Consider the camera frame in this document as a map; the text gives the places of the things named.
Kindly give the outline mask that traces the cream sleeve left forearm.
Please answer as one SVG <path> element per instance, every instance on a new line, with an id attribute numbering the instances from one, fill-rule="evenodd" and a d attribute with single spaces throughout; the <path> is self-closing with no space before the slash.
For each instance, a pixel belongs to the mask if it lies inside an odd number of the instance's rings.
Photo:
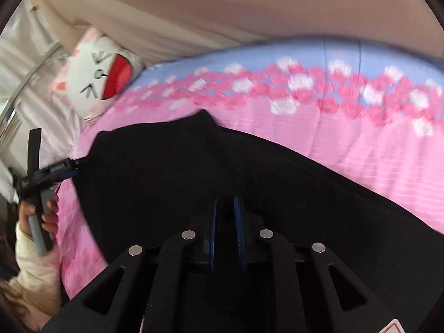
<path id="1" fill-rule="evenodd" d="M 59 247 L 39 256 L 32 237 L 16 226 L 16 277 L 1 281 L 1 292 L 18 319 L 31 332 L 40 332 L 62 305 Z"/>

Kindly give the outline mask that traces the person's left hand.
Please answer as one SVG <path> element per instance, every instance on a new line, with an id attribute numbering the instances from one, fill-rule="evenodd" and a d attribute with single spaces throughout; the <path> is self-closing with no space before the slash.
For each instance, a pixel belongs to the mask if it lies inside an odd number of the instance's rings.
<path id="1" fill-rule="evenodd" d="M 59 222 L 58 197 L 48 200 L 47 208 L 49 209 L 49 212 L 41 215 L 41 227 L 43 230 L 48 231 L 49 233 L 56 234 L 58 232 Z M 22 231 L 28 235 L 32 234 L 28 220 L 28 217 L 32 215 L 35 215 L 35 206 L 25 201 L 20 202 L 18 225 Z"/>

